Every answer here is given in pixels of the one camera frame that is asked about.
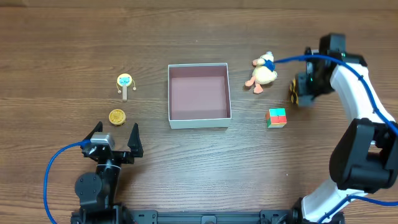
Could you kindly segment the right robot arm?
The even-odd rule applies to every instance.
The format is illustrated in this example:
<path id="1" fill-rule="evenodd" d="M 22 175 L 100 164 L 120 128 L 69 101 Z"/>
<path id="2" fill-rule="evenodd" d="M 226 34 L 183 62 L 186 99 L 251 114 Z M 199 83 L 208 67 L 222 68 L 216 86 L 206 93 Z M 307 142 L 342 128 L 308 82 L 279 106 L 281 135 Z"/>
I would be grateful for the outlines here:
<path id="1" fill-rule="evenodd" d="M 296 202 L 290 222 L 343 223 L 345 206 L 377 203 L 368 195 L 397 180 L 397 122 L 378 99 L 364 57 L 346 51 L 345 35 L 321 37 L 318 50 L 306 48 L 299 59 L 306 70 L 289 86 L 291 102 L 311 106 L 316 97 L 337 92 L 350 124 L 331 154 L 329 178 Z"/>

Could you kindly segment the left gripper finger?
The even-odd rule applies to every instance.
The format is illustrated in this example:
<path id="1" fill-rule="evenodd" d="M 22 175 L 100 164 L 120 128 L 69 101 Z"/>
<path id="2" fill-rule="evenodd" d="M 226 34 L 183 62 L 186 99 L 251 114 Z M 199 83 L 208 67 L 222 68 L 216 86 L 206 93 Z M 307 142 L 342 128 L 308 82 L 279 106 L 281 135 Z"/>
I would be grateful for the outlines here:
<path id="1" fill-rule="evenodd" d="M 91 137 L 94 135 L 94 133 L 102 131 L 103 131 L 103 123 L 99 121 L 97 125 L 94 127 L 94 129 L 83 140 L 90 140 Z"/>
<path id="2" fill-rule="evenodd" d="M 139 137 L 139 126 L 134 123 L 127 146 L 130 148 L 133 157 L 143 157 L 144 150 Z"/>

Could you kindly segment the round yellow wheel toy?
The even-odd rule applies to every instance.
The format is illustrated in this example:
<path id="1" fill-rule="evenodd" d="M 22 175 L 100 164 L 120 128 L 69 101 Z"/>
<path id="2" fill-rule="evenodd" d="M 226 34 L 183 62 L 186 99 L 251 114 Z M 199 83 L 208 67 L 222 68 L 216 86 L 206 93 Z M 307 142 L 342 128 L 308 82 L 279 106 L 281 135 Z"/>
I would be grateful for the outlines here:
<path id="1" fill-rule="evenodd" d="M 121 109 L 114 109 L 109 113 L 108 119 L 111 124 L 120 126 L 126 122 L 126 114 Z"/>

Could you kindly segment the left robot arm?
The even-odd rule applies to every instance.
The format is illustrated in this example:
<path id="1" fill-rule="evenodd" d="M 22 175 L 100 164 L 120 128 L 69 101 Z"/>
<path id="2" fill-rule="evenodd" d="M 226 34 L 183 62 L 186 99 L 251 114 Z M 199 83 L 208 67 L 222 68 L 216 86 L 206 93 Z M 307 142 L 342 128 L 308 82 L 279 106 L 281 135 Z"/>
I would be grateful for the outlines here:
<path id="1" fill-rule="evenodd" d="M 80 209 L 73 212 L 71 224 L 133 223 L 134 219 L 126 206 L 114 201 L 119 175 L 123 164 L 133 164 L 134 159 L 143 156 L 139 127 L 135 123 L 127 146 L 129 151 L 115 151 L 115 141 L 110 133 L 103 132 L 100 121 L 85 138 L 81 147 L 84 157 L 97 162 L 94 172 L 79 176 L 75 182 L 75 193 L 80 199 Z"/>

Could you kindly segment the wooden rattle drum toy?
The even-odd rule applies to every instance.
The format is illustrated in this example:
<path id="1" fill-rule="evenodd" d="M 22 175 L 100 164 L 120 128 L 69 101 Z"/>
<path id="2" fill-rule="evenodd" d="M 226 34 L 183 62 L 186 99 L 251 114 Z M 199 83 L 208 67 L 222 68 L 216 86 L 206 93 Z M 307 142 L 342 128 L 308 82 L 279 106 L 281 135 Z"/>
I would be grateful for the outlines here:
<path id="1" fill-rule="evenodd" d="M 122 100 L 124 102 L 127 101 L 127 88 L 132 85 L 132 90 L 136 91 L 136 83 L 132 76 L 128 73 L 120 74 L 116 79 L 116 87 L 118 89 L 118 93 L 122 95 Z"/>

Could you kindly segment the yellow grey toy truck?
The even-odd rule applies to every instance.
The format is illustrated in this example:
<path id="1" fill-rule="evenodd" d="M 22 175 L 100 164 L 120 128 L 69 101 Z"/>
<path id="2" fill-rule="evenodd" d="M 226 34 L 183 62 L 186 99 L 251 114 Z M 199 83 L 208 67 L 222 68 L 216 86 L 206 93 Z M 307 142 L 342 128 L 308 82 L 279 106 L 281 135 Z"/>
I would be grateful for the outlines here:
<path id="1" fill-rule="evenodd" d="M 306 80 L 295 78 L 289 86 L 290 101 L 298 107 L 311 107 L 313 96 L 308 92 Z"/>

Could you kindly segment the colourful puzzle cube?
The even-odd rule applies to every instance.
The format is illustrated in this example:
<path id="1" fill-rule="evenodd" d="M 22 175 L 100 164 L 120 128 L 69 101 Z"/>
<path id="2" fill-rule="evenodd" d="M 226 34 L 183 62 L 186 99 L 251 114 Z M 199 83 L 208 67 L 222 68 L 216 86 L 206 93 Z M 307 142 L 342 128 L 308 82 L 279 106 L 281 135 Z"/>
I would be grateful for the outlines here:
<path id="1" fill-rule="evenodd" d="M 284 108 L 270 108 L 266 113 L 266 124 L 268 128 L 283 128 L 287 124 Z"/>

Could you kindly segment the plush duck blue scarf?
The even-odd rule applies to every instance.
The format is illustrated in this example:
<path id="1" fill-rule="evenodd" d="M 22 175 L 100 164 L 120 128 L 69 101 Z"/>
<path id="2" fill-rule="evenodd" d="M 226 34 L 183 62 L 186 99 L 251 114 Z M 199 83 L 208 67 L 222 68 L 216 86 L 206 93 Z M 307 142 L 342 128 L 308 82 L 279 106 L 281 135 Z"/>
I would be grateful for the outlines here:
<path id="1" fill-rule="evenodd" d="M 254 85 L 253 92 L 260 94 L 264 90 L 263 85 L 270 84 L 277 78 L 277 72 L 274 65 L 274 55 L 271 51 L 266 52 L 259 58 L 252 61 L 254 70 L 252 71 L 252 77 L 245 82 L 245 87 L 252 87 Z"/>

